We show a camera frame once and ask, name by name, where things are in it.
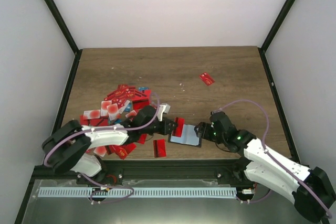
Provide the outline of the black leather card holder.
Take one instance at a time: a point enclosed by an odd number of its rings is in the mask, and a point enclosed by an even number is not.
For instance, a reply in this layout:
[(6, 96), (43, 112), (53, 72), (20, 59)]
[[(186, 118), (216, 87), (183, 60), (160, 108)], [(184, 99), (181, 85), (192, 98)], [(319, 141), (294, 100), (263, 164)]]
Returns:
[(184, 124), (181, 137), (170, 135), (168, 142), (192, 147), (202, 146), (202, 139), (197, 136), (194, 125)]

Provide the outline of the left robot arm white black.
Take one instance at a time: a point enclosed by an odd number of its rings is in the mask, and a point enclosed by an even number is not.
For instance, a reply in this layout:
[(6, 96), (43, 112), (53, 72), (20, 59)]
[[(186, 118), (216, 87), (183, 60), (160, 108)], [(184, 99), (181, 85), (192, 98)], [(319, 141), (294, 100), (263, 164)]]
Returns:
[(87, 154), (87, 150), (129, 145), (137, 142), (143, 134), (172, 134), (178, 124), (164, 116), (167, 109), (167, 104), (158, 108), (147, 105), (136, 115), (112, 126), (87, 126), (71, 120), (42, 143), (44, 165), (55, 174), (72, 171), (89, 177), (95, 184), (102, 184), (108, 169), (98, 155)]

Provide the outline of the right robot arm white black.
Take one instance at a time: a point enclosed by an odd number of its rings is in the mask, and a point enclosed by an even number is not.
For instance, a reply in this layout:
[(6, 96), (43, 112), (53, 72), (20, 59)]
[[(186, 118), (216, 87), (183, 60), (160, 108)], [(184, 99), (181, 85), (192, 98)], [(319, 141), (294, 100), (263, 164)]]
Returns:
[(319, 223), (331, 218), (335, 191), (320, 167), (310, 168), (284, 157), (247, 130), (239, 130), (223, 112), (212, 113), (210, 122), (199, 123), (197, 137), (224, 144), (240, 155), (242, 165), (233, 170), (238, 183), (261, 184), (289, 200), (305, 219)]

